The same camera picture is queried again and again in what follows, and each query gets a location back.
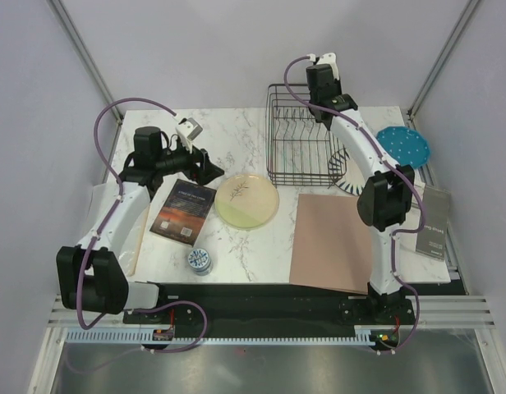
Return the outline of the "cream plate with branch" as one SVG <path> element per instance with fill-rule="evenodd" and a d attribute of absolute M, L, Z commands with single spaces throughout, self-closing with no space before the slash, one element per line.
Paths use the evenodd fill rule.
<path fill-rule="evenodd" d="M 219 218 L 238 230 L 266 225 L 277 213 L 279 195 L 270 180 L 256 174 L 239 174 L 217 189 L 214 206 Z"/>

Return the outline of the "black wire dish rack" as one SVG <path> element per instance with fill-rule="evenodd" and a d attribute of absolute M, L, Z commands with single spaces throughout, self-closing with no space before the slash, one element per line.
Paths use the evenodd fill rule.
<path fill-rule="evenodd" d="M 347 150 L 308 107 L 306 85 L 283 83 L 268 87 L 265 110 L 266 169 L 276 186 L 332 187 L 347 172 Z"/>

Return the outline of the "blue striped white plate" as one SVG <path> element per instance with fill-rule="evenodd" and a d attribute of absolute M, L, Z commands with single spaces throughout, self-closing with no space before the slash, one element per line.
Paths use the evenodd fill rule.
<path fill-rule="evenodd" d="M 345 147 L 336 151 L 329 159 L 328 175 L 331 186 L 353 196 L 359 196 L 366 184 L 359 167 Z"/>

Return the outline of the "teal polka dot plate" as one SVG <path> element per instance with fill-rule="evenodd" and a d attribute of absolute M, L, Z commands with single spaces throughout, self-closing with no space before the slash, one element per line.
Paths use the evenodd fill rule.
<path fill-rule="evenodd" d="M 389 126 L 379 131 L 377 140 L 401 166 L 417 169 L 427 164 L 430 146 L 417 131 L 405 126 Z"/>

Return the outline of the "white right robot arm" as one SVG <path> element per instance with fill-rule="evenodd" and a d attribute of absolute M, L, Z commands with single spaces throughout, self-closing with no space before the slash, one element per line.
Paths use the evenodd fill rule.
<path fill-rule="evenodd" d="M 414 170 L 386 154 L 369 132 L 357 105 L 343 94 L 334 68 L 316 63 L 306 68 L 310 92 L 308 108 L 342 144 L 365 179 L 357 200 L 360 219 L 370 228 L 372 271 L 370 286 L 376 297 L 366 302 L 368 317 L 385 323 L 396 313 L 391 295 L 400 290 L 398 280 L 398 231 L 412 206 Z"/>

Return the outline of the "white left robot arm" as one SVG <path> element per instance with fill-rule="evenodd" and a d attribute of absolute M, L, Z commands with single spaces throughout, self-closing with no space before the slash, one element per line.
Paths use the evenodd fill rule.
<path fill-rule="evenodd" d="M 156 126 L 136 129 L 130 153 L 117 174 L 118 192 L 104 218 L 75 246 L 63 246 L 56 257 L 62 303 L 67 309 L 119 314 L 141 309 L 153 323 L 170 314 L 170 303 L 153 283 L 129 282 L 118 259 L 140 215 L 150 205 L 166 176 L 183 173 L 190 182 L 206 186 L 223 176 L 205 149 L 163 146 Z"/>

